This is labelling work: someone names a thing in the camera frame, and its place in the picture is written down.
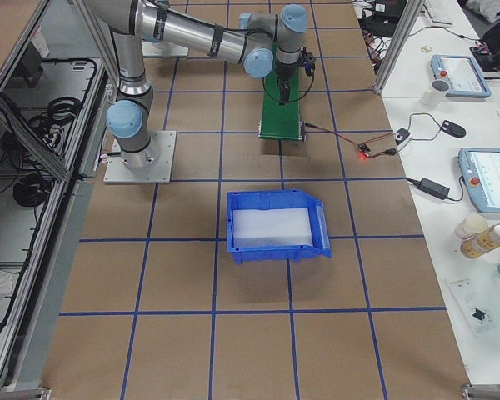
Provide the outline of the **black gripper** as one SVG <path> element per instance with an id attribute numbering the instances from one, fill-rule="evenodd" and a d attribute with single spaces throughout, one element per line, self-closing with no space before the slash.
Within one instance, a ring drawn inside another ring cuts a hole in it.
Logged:
<path id="1" fill-rule="evenodd" d="M 274 72 L 277 76 L 277 87 L 279 93 L 278 103 L 285 105 L 289 102 L 289 93 L 291 92 L 290 79 L 294 74 L 294 65 L 283 62 L 275 62 Z"/>

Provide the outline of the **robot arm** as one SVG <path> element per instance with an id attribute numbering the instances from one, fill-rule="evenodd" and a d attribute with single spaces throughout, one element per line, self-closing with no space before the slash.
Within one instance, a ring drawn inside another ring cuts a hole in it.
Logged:
<path id="1" fill-rule="evenodd" d="M 295 103 L 291 80 L 301 68 L 314 77 L 315 58 L 303 46 L 308 14 L 298 4 L 288 4 L 279 14 L 246 12 L 239 15 L 239 27 L 206 22 L 165 4 L 145 1 L 137 9 L 137 29 L 154 42 L 169 42 L 203 53 L 210 58 L 242 65 L 251 78 L 276 75 L 280 105 Z"/>
<path id="2" fill-rule="evenodd" d="M 122 163 L 131 170 L 144 169 L 159 157 L 148 131 L 148 114 L 153 100 L 146 78 L 142 34 L 137 18 L 139 1 L 89 1 L 93 14 L 110 31 L 117 60 L 117 101 L 107 111 L 107 125 L 120 147 Z"/>

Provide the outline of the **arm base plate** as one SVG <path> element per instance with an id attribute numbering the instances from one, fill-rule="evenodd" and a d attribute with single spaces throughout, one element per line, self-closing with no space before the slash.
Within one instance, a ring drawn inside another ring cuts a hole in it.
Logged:
<path id="1" fill-rule="evenodd" d="M 142 42 L 145 58 L 187 58 L 189 49 L 170 42 Z"/>
<path id="2" fill-rule="evenodd" d="M 150 132 L 150 143 L 141 152 L 122 152 L 116 139 L 112 152 L 117 156 L 106 158 L 103 181 L 115 184 L 170 183 L 177 133 Z"/>

